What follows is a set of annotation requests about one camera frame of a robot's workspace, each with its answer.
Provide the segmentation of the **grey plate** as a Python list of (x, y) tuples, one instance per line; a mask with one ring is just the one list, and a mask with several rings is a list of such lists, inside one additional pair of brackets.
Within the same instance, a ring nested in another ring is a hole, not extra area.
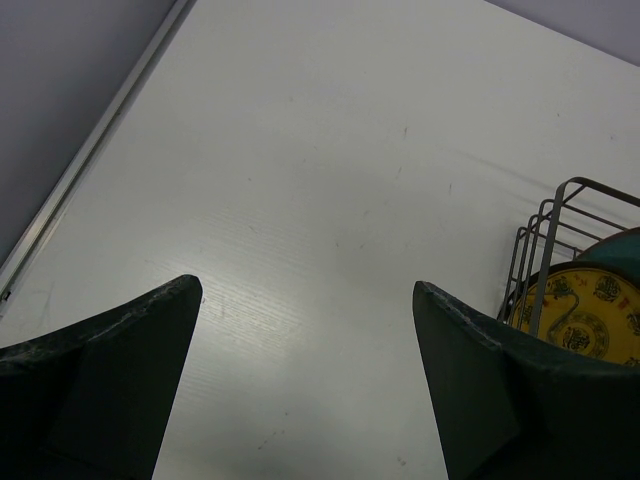
[(639, 286), (639, 228), (613, 234), (577, 256), (573, 264), (584, 270), (612, 274)]

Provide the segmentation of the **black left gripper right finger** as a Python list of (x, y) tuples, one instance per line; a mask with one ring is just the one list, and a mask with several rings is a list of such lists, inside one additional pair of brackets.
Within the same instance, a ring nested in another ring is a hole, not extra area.
[(417, 282), (414, 325), (452, 479), (635, 479), (639, 371), (581, 356)]

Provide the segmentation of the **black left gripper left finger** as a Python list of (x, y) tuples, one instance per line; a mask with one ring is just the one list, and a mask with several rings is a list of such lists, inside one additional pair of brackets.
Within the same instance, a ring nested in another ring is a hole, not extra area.
[(151, 478), (201, 299), (182, 275), (2, 348), (2, 478)]

